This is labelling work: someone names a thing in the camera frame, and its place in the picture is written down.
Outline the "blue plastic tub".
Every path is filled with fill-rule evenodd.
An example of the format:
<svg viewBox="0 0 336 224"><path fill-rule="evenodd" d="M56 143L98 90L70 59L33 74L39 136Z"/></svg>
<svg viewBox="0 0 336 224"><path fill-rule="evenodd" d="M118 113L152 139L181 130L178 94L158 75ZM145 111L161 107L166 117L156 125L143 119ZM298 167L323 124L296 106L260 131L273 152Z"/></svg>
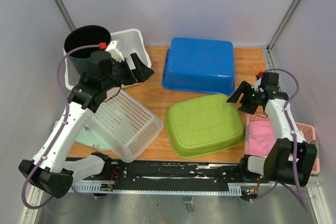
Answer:
<svg viewBox="0 0 336 224"><path fill-rule="evenodd" d="M174 37L166 53L162 86L167 90L232 95L235 92L232 42Z"/></svg>

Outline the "white perforated basket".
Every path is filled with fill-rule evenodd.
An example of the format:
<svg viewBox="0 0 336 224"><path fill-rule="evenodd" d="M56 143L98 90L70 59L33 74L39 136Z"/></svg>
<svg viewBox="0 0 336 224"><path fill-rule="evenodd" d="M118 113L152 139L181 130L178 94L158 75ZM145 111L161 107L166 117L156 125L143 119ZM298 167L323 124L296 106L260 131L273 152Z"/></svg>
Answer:
<svg viewBox="0 0 336 224"><path fill-rule="evenodd" d="M113 88L85 127L119 159L130 163L158 137L164 123L128 93Z"/></svg>

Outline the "green plastic tub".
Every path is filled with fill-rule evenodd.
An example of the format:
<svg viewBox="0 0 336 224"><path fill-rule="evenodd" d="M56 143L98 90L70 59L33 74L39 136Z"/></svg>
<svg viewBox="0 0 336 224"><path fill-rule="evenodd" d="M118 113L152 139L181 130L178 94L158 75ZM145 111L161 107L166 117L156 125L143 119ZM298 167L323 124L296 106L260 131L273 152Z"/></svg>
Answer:
<svg viewBox="0 0 336 224"><path fill-rule="evenodd" d="M165 113L167 138L180 158L225 151L244 140L244 126L228 96L212 94L172 105Z"/></svg>

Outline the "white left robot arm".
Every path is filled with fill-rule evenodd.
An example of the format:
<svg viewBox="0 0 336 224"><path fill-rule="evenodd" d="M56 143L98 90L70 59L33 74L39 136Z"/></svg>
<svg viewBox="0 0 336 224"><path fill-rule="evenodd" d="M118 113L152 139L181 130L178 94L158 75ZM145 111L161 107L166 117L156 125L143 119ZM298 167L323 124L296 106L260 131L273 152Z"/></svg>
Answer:
<svg viewBox="0 0 336 224"><path fill-rule="evenodd" d="M104 50L94 51L87 58L78 84L65 96L66 108L57 126L33 159L22 160L18 167L26 178L25 185L31 184L59 199L79 180L91 175L105 180L112 175L111 159L104 154L94 152L75 162L67 162L66 158L84 125L106 101L109 90L146 82L154 74L137 54L132 53L131 59L133 70L126 61L116 61Z"/></svg>

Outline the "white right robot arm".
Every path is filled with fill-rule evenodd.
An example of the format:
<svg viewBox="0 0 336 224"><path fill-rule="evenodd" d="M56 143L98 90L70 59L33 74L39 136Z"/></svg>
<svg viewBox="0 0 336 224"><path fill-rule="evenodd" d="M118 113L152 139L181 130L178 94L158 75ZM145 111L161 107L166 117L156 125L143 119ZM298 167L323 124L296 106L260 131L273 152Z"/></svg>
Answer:
<svg viewBox="0 0 336 224"><path fill-rule="evenodd" d="M238 177L250 182L261 175L269 181L306 186L317 148L300 134L290 111L289 97L276 86L241 82L228 103L240 102L239 111L254 114L261 106L268 115L275 134L275 144L266 157L244 155L239 162Z"/></svg>

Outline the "white plastic bin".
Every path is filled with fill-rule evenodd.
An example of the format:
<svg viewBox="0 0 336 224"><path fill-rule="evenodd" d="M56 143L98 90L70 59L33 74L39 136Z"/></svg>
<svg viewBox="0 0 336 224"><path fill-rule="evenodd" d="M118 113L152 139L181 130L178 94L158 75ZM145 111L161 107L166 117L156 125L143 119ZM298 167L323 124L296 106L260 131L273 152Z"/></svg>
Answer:
<svg viewBox="0 0 336 224"><path fill-rule="evenodd" d="M132 53L136 53L143 64L145 64L148 68L152 68L152 62L145 49L142 34L138 29L132 28L117 31L111 33L110 35L111 40L118 39L121 41L120 51L123 57L127 58L127 63L131 70L135 68L135 65L130 57ZM65 68L65 87L68 90L71 90L78 83L80 74L75 69L69 57L65 60Z"/></svg>

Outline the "pink folded cloth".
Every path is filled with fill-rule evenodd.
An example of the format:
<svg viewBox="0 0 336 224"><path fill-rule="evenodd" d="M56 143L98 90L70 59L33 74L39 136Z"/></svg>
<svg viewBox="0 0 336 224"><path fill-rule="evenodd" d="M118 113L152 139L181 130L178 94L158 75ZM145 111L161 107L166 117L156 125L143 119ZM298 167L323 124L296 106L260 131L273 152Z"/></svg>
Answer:
<svg viewBox="0 0 336 224"><path fill-rule="evenodd" d="M276 142L270 121L251 121L249 123L247 154L267 156Z"/></svg>

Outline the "dark round bucket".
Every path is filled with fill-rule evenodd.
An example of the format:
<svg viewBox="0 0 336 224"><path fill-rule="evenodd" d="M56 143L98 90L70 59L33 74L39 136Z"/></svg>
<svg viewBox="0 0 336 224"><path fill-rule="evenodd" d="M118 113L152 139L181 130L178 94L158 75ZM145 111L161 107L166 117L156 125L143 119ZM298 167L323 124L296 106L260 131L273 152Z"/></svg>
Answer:
<svg viewBox="0 0 336 224"><path fill-rule="evenodd" d="M88 25L74 30L67 36L64 42L64 50L70 52L78 47L98 45L101 42L108 45L110 41L111 35L107 29L98 25ZM86 48L70 54L69 59L79 75L87 70L87 60L97 50L99 48Z"/></svg>

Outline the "pink perforated basket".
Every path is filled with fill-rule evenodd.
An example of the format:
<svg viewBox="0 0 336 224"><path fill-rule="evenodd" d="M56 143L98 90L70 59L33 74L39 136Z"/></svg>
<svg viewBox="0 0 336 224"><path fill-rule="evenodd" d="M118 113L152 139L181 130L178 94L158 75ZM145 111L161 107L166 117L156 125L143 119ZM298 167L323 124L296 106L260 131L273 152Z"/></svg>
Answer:
<svg viewBox="0 0 336 224"><path fill-rule="evenodd" d="M268 116L265 116L265 115L259 115L259 114L247 115L244 154L247 154L249 123L251 121L270 121L270 119L268 118ZM311 125L302 124L302 123L296 123L296 125L299 129L300 134L304 137L307 143L314 144L316 148L319 149L314 127Z"/></svg>

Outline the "green printed cloth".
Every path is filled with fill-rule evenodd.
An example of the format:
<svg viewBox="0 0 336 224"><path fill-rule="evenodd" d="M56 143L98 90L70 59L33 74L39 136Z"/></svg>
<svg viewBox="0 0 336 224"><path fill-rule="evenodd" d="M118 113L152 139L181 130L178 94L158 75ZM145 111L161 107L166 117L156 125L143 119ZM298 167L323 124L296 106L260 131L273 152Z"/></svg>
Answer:
<svg viewBox="0 0 336 224"><path fill-rule="evenodd" d="M75 142L93 148L97 151L108 151L110 147L95 131L97 124L90 120L78 133Z"/></svg>

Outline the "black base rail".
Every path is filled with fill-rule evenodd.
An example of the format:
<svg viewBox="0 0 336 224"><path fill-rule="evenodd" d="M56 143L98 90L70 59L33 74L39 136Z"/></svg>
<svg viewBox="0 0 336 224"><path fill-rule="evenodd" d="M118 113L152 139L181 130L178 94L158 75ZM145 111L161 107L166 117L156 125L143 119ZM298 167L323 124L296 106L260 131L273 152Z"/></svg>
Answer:
<svg viewBox="0 0 336 224"><path fill-rule="evenodd" d="M72 186L79 193L241 196L267 180L244 178L238 164L112 159L107 173L90 175Z"/></svg>

